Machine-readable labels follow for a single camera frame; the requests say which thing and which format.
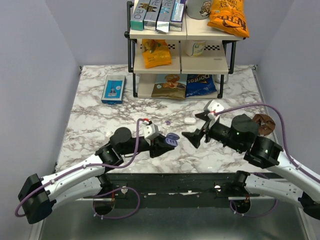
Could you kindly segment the white earbud case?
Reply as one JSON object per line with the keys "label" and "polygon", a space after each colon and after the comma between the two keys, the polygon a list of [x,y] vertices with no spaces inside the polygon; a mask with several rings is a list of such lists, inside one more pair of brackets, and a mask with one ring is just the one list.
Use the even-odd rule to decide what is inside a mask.
{"label": "white earbud case", "polygon": [[195,125],[197,123],[197,120],[194,118],[194,117],[185,117],[183,119],[183,122],[186,124],[186,125]]}

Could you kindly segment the lavender earbud charging case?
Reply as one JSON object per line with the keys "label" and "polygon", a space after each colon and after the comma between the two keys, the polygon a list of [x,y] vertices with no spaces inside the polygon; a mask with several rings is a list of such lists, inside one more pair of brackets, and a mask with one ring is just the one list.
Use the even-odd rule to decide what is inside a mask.
{"label": "lavender earbud charging case", "polygon": [[177,147],[179,139],[180,137],[176,133],[170,132],[166,135],[165,142],[170,146]]}

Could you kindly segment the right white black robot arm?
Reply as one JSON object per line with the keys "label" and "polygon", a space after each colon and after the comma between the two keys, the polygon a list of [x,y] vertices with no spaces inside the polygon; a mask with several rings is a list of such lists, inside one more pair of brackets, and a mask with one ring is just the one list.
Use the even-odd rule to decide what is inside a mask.
{"label": "right white black robot arm", "polygon": [[201,139],[216,140],[240,154],[249,164],[273,172],[286,182],[262,178],[253,173],[238,170],[228,191],[234,196],[264,195],[295,205],[314,219],[320,218],[320,185],[316,174],[294,166],[283,147],[271,139],[259,136],[259,125],[247,115],[235,116],[230,126],[214,121],[199,113],[206,122],[201,129],[183,132],[182,135],[199,148]]}

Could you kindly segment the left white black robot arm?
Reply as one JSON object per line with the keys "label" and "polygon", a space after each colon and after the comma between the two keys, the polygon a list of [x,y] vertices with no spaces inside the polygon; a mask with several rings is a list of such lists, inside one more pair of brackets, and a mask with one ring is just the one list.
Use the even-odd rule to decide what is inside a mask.
{"label": "left white black robot arm", "polygon": [[132,136],[126,127],[118,128],[109,142],[93,155],[72,167],[51,175],[30,175],[19,194],[15,216],[26,217],[29,224],[47,218],[58,206],[83,197],[107,197],[111,185],[104,181],[104,174],[125,168],[123,157],[135,158],[141,152],[149,152],[151,158],[159,157],[178,146],[175,133],[162,135],[155,124],[145,125],[142,136]]}

